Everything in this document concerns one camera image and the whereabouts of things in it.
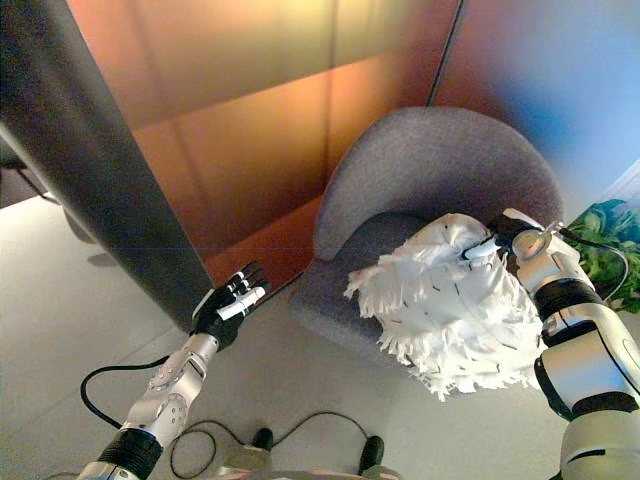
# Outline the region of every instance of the gray armchair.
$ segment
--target gray armchair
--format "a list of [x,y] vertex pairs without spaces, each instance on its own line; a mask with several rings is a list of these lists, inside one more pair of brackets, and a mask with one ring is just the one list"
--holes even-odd
[[562,219],[556,180],[518,132],[460,108],[414,107],[386,115],[345,154],[325,191],[314,259],[290,300],[315,333],[398,370],[380,352],[377,320],[343,296],[348,274],[372,265],[445,213],[487,222],[514,207],[542,224]]

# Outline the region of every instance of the gray pillar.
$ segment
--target gray pillar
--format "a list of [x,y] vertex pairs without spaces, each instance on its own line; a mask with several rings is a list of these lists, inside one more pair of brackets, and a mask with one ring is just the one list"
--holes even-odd
[[12,146],[64,208],[188,330],[211,280],[67,4],[3,0],[1,22],[0,116]]

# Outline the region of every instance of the white fringed object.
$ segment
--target white fringed object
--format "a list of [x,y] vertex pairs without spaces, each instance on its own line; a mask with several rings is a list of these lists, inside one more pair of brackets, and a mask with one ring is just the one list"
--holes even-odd
[[447,214],[378,264],[349,275],[360,315],[383,327],[381,350],[396,356],[441,401],[458,390],[538,387],[533,362],[543,350],[536,309],[497,253],[462,260],[490,235],[480,222]]

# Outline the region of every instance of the green plant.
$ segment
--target green plant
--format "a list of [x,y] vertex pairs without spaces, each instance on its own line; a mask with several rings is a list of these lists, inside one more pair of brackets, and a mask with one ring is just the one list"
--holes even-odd
[[[640,312],[640,209],[625,208],[624,200],[608,200],[593,204],[571,225],[569,230],[591,242],[620,250],[629,262],[629,275],[620,289],[609,299],[616,311]],[[623,265],[607,250],[568,240],[580,252],[580,266],[598,291],[615,286]]]

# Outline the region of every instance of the white floor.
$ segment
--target white floor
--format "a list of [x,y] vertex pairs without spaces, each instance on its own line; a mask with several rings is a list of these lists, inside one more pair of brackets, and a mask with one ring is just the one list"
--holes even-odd
[[[83,376],[104,364],[153,360],[185,335],[119,267],[95,266],[100,248],[75,239],[59,207],[40,199],[8,207],[0,229],[0,475],[78,472],[114,434],[83,407]],[[557,472],[565,422],[540,392],[514,387],[440,403],[410,379],[300,327],[287,309],[291,291],[260,307],[237,342],[215,357],[193,421],[214,418],[249,439],[264,425],[278,436],[306,414],[332,409],[381,435],[385,463],[407,480],[546,479]],[[148,376],[105,374],[89,393],[122,419]],[[233,444],[220,429],[211,431],[218,463]],[[320,418],[277,447],[274,464],[354,473],[362,444],[350,424]],[[195,469],[209,448],[192,436],[177,452],[178,466]],[[174,478],[166,457],[152,478]]]

